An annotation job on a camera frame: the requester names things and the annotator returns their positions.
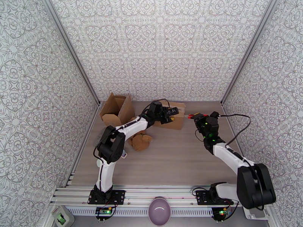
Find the patterned wallpaper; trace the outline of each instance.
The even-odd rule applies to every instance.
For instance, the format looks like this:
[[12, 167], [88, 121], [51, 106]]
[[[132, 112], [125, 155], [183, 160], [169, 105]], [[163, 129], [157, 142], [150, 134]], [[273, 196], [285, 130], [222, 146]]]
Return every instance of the patterned wallpaper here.
[[[252, 117], [239, 137], [253, 161], [265, 163], [275, 187], [274, 207], [283, 226], [303, 226], [303, 0], [279, 5], [240, 74], [228, 114]], [[245, 119], [231, 119], [236, 132]]]
[[41, 0], [0, 12], [0, 226], [41, 226], [96, 103]]
[[220, 100], [269, 0], [52, 0], [99, 99]]

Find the robotic arm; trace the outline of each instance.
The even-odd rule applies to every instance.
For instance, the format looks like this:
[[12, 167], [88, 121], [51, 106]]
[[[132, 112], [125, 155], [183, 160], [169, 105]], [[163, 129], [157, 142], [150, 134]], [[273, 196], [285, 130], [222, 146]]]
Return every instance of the robotic arm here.
[[218, 112], [213, 112], [209, 116], [197, 113], [189, 117], [194, 119], [197, 130], [203, 135], [205, 148], [237, 175], [237, 185], [226, 182], [212, 184], [209, 190], [211, 199], [236, 200], [247, 209], [275, 202], [276, 195], [267, 167], [246, 159], [225, 144], [218, 134], [219, 116]]
[[106, 127], [96, 148], [98, 149], [97, 165], [100, 168], [98, 180], [90, 193], [89, 204], [114, 204], [120, 198], [113, 197], [118, 192], [112, 190], [112, 176], [117, 160], [122, 156], [125, 141], [139, 131], [145, 130], [156, 121], [161, 124], [173, 121], [172, 115], [178, 114], [178, 108], [162, 106], [161, 102], [153, 101], [149, 108], [133, 121], [122, 126]]

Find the flattened cardboard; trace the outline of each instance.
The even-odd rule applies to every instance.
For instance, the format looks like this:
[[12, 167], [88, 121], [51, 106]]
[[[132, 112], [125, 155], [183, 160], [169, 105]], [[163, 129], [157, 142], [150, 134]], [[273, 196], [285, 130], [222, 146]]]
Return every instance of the flattened cardboard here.
[[130, 95], [122, 96], [111, 93], [104, 103], [99, 116], [107, 126], [121, 126], [134, 117], [134, 114]]
[[[163, 106], [168, 106], [167, 101], [160, 101]], [[183, 126], [184, 114], [185, 114], [185, 104], [184, 103], [175, 103], [169, 102], [171, 108], [177, 107], [179, 114], [172, 116], [175, 120], [167, 124], [161, 124], [159, 121], [156, 121], [154, 126], [167, 128], [167, 129], [176, 129], [181, 130]]]

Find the purple bowl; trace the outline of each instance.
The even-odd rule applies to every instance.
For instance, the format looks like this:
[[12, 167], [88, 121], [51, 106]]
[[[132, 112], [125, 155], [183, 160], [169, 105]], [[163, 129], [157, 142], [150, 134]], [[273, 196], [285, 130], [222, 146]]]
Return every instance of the purple bowl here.
[[155, 226], [164, 226], [170, 219], [170, 206], [163, 198], [154, 199], [148, 208], [148, 217]]

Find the cardboard box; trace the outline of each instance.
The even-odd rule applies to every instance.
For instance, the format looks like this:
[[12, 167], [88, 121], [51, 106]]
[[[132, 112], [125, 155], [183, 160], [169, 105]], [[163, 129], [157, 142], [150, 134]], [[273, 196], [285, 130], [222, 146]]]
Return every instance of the cardboard box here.
[[134, 117], [135, 110], [130, 95], [110, 94], [104, 103], [99, 116], [106, 126], [121, 126]]
[[[167, 101], [160, 101], [163, 106], [168, 106]], [[154, 126], [163, 127], [167, 129], [177, 129], [181, 130], [183, 126], [184, 114], [185, 114], [185, 104], [184, 103], [175, 103], [169, 102], [171, 108], [177, 107], [179, 114], [172, 116], [175, 120], [170, 123], [162, 124], [159, 121], [156, 121]]]

